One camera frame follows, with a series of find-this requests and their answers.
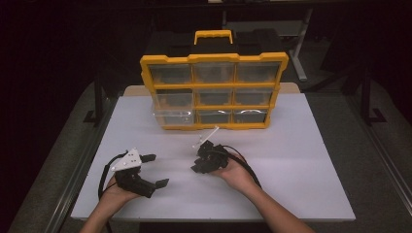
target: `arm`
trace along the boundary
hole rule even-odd
[[[123,190],[116,185],[116,180],[112,177],[107,189],[100,198],[99,203],[88,217],[81,233],[98,233],[103,230],[106,222],[117,213],[128,201],[139,197],[138,194]]]
[[[227,167],[212,174],[221,177],[229,186],[245,195],[256,206],[273,232],[314,232],[255,184],[249,173],[234,160],[229,158]]]

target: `white table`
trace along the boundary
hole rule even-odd
[[[161,129],[151,114],[151,97],[121,97],[88,172],[71,217],[85,219],[97,204],[105,164],[137,148],[155,153],[142,166],[149,182],[170,179],[151,199],[129,202],[114,218],[138,221],[260,221],[255,207],[224,181],[191,169],[191,146],[202,131]],[[330,161],[304,94],[279,94],[267,129],[219,130],[211,141],[245,155],[263,189],[297,217],[310,221],[354,220],[355,215]]]

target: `dark background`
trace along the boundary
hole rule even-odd
[[[373,78],[412,122],[409,4],[350,2],[315,6],[306,39],[332,41],[323,65],[329,71],[338,72],[360,56],[371,57]],[[130,10],[139,1],[3,0],[0,4],[0,231],[5,232],[77,99],[94,78],[102,79],[111,96],[142,83],[139,60],[152,30],[218,29],[222,12]],[[124,6],[129,10],[106,11]],[[289,10],[300,7],[288,5],[276,14],[270,9],[250,14],[250,9],[240,8],[228,11],[228,16],[288,19],[294,17]]]

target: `carrying handle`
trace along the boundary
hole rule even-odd
[[[197,44],[198,38],[207,37],[228,37],[231,44],[233,44],[233,39],[230,30],[208,30],[208,31],[196,31],[194,34],[194,44]]]

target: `yellow parts organizer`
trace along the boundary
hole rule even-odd
[[[197,31],[193,37],[194,46],[199,38],[222,37],[227,37],[231,46],[240,50],[242,46],[236,45],[228,30]],[[147,52],[142,57],[143,82],[152,95],[152,111],[162,128],[196,130],[218,125],[252,129],[269,125],[280,79],[288,65],[287,54],[222,51],[187,56]]]

